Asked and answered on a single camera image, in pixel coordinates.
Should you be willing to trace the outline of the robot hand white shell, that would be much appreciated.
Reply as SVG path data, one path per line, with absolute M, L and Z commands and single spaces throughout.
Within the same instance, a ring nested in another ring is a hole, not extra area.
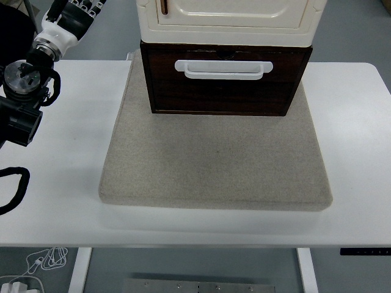
M 42 19 L 42 31 L 32 43 L 58 61 L 87 33 L 105 1 L 54 1 Z

